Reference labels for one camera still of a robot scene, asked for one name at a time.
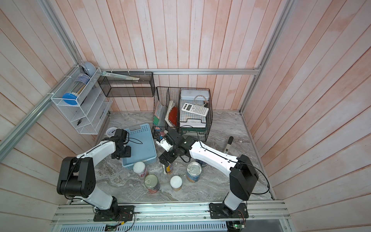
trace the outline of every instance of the red book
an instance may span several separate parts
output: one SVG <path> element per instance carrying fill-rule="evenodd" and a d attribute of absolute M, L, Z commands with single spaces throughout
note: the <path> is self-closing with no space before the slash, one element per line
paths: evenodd
<path fill-rule="evenodd" d="M 173 107 L 169 113 L 169 121 L 174 125 L 177 125 L 177 117 L 178 117 L 178 108 Z"/>

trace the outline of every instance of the blue plastic basket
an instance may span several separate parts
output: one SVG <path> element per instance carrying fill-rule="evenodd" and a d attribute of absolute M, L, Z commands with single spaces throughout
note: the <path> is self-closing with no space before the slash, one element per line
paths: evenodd
<path fill-rule="evenodd" d="M 133 169 L 134 164 L 139 161 L 142 161 L 146 165 L 156 162 L 157 154 L 150 125 L 146 123 L 124 130 L 128 132 L 130 140 L 132 140 L 131 138 L 136 138 L 143 144 L 136 144 L 131 141 L 128 142 L 127 145 L 131 147 L 131 157 L 122 158 L 122 166 Z"/>

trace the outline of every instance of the white calculator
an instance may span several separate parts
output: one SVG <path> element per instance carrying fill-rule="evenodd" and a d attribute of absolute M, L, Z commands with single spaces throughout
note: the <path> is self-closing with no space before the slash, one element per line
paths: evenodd
<path fill-rule="evenodd" d="M 206 107 L 199 106 L 199 105 L 193 105 L 189 103 L 185 103 L 182 107 L 182 110 L 185 112 L 197 114 L 197 115 L 204 116 L 204 117 L 206 117 L 207 112 L 209 111 L 209 109 Z"/>

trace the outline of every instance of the wood panel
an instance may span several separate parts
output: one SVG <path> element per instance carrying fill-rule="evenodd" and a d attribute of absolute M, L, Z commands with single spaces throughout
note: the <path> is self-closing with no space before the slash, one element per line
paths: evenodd
<path fill-rule="evenodd" d="M 52 5 L 82 56 L 101 68 L 254 68 L 286 2 L 52 0 Z M 156 78 L 156 86 L 210 88 L 217 109 L 225 110 L 240 108 L 249 80 L 241 75 Z M 222 83 L 228 91 L 220 91 Z M 115 101 L 120 111 L 153 108 L 153 98 Z"/>
<path fill-rule="evenodd" d="M 243 113 L 297 231 L 369 230 L 370 10 L 298 1 Z"/>
<path fill-rule="evenodd" d="M 101 19 L 95 20 L 99 26 Z M 3 140 L 75 61 L 37 1 L 1 1 L 0 41 Z M 40 117 L 0 164 L 3 230 L 47 230 L 58 205 L 66 203 L 56 192 L 61 161 L 90 149 L 89 139 L 79 135 L 53 107 Z"/>

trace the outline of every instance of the wire basket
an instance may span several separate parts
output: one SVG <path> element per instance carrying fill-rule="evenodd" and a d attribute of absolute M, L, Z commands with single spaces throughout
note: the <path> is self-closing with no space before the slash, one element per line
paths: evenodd
<path fill-rule="evenodd" d="M 180 93 L 184 89 L 194 89 L 194 90 L 207 90 L 209 92 L 209 100 L 207 101 L 206 105 L 204 107 L 209 108 L 209 112 L 207 113 L 206 117 L 204 117 L 205 121 L 202 121 L 203 123 L 206 123 L 205 128 L 190 128 L 190 127 L 180 127 L 180 120 L 182 119 L 180 117 L 180 105 L 183 106 L 184 103 L 188 102 L 191 104 L 194 104 L 194 101 L 188 101 L 188 100 L 181 100 L 180 99 Z M 168 124 L 164 127 L 159 127 L 156 124 L 153 124 L 152 126 L 152 136 L 153 138 L 157 138 L 158 135 L 161 134 L 164 130 L 169 131 L 171 128 L 175 129 L 179 134 L 181 134 L 183 137 L 193 136 L 195 138 L 199 138 L 201 141 L 206 141 L 207 137 L 210 132 L 211 124 L 213 121 L 213 109 L 212 109 L 212 103 L 211 103 L 211 94 L 210 89 L 205 88 L 178 88 L 178 87 L 156 87 L 154 92 L 154 112 L 156 111 L 156 105 L 158 102 L 161 103 L 161 105 L 168 107 L 170 101 L 173 100 L 175 102 L 175 106 L 178 108 L 178 115 L 177 115 L 177 125 L 176 127 L 171 127 Z"/>
<path fill-rule="evenodd" d="M 76 99 L 63 98 L 63 95 L 69 90 L 70 86 L 81 73 L 84 73 L 83 69 L 77 67 L 53 94 L 51 99 L 78 133 L 98 134 L 112 104 L 112 99 L 106 100 L 106 96 L 103 94 L 101 88 L 93 88 L 101 76 L 102 72 L 100 68 L 96 67 L 94 75 Z"/>
<path fill-rule="evenodd" d="M 112 72 L 140 78 L 137 81 L 101 76 L 98 84 L 106 97 L 153 97 L 155 82 L 152 72 Z"/>

